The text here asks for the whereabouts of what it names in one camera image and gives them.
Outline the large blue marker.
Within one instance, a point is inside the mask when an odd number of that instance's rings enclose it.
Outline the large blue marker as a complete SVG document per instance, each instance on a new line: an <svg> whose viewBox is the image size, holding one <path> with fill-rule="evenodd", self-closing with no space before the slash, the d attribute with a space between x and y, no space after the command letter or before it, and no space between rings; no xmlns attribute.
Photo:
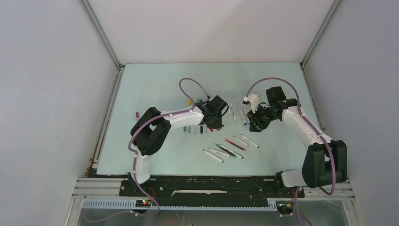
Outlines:
<svg viewBox="0 0 399 226"><path fill-rule="evenodd" d="M240 112L241 118L243 120L243 123L244 123L244 125L247 125L247 119L246 119L246 116L244 114L243 108L241 107L241 105L239 103L237 103L237 105L238 105L239 112Z"/></svg>

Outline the maroon pen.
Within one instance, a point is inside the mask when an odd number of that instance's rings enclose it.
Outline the maroon pen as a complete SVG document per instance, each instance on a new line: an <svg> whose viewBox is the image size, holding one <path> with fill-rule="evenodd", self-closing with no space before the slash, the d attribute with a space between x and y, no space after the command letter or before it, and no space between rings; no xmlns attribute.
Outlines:
<svg viewBox="0 0 399 226"><path fill-rule="evenodd" d="M243 135L243 134L240 134L240 136L241 136L242 138L244 138L246 141L248 141L249 143L251 143L252 145L254 145L256 148L259 148L259 147L260 147L257 143L255 143L253 140L251 140L251 139L248 138L247 136L245 136L245 135Z"/></svg>

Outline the light green pen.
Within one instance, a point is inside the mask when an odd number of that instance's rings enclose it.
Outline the light green pen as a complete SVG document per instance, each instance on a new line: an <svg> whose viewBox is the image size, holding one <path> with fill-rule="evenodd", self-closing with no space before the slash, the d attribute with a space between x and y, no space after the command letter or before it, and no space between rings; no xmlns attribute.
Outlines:
<svg viewBox="0 0 399 226"><path fill-rule="evenodd" d="M232 105L231 101L230 101L230 110L231 110L231 115L233 116L234 122L237 122L237 117L236 117L236 114L235 114L235 111L233 109L233 105Z"/></svg>

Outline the orange red gel pen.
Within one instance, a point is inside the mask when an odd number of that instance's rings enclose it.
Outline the orange red gel pen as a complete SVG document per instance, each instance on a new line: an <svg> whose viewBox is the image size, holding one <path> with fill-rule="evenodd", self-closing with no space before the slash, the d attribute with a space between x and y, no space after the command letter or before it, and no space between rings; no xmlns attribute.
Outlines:
<svg viewBox="0 0 399 226"><path fill-rule="evenodd" d="M229 143L230 145L232 145L232 146L234 146L234 147L236 147L236 148L238 148L238 149L240 149L240 150L242 150L242 151L244 151L244 152L247 151L246 148L241 147L241 146L239 146L238 144L236 144L236 143L234 143L234 142L232 142L232 141L230 141L230 140L228 140L228 139L224 139L224 140L225 140L225 142Z"/></svg>

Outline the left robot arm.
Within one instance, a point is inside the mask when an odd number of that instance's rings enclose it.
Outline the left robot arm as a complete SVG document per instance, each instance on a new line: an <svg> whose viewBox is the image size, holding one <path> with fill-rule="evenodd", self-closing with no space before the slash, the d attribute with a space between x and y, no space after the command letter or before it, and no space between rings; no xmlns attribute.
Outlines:
<svg viewBox="0 0 399 226"><path fill-rule="evenodd" d="M137 196L147 194L152 156L161 149L170 130L192 125L221 129L222 117L228 109L227 102L218 95L177 112L162 112L156 107L147 109L130 131L128 150L134 153L131 191Z"/></svg>

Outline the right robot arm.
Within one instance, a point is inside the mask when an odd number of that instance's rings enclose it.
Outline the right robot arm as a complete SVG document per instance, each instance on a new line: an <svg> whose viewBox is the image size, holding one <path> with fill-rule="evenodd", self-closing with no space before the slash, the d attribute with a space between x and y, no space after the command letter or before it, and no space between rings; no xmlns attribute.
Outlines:
<svg viewBox="0 0 399 226"><path fill-rule="evenodd" d="M322 187L343 183L347 180L347 145L342 140L333 140L317 128L304 114L295 98L288 99L282 87L266 90L268 105L263 106L255 94L243 98L250 105L247 113L250 132L262 132L272 121L279 120L288 125L307 149L300 169L277 173L281 179L274 183L274 192L285 197L293 187Z"/></svg>

